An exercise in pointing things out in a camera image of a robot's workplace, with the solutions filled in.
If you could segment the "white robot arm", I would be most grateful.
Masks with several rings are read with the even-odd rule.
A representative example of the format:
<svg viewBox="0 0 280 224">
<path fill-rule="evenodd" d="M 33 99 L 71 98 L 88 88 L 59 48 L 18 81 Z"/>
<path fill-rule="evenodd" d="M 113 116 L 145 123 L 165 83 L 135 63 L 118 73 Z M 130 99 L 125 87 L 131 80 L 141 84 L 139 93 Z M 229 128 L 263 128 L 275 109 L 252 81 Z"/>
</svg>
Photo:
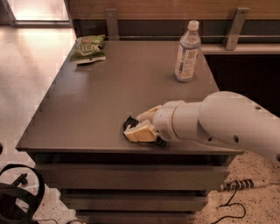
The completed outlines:
<svg viewBox="0 0 280 224">
<path fill-rule="evenodd" d="M 128 118 L 123 134 L 131 142 L 191 140 L 244 149 L 275 164 L 280 158 L 280 118 L 249 98 L 220 91 L 203 101 L 168 101 Z"/>
</svg>

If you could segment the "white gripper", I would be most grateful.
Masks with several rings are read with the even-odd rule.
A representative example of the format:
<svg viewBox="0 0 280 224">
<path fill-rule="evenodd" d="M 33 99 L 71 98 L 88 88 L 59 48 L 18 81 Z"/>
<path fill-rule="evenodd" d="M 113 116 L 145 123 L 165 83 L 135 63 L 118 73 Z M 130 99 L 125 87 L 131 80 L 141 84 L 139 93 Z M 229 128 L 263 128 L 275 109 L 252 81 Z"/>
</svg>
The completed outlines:
<svg viewBox="0 0 280 224">
<path fill-rule="evenodd" d="M 179 127 L 183 123 L 180 109 L 185 104 L 184 101 L 168 101 L 163 106 L 150 108 L 138 115 L 139 123 L 129 124 L 123 134 L 134 143 L 155 142 L 158 135 L 167 142 L 179 142 Z"/>
</svg>

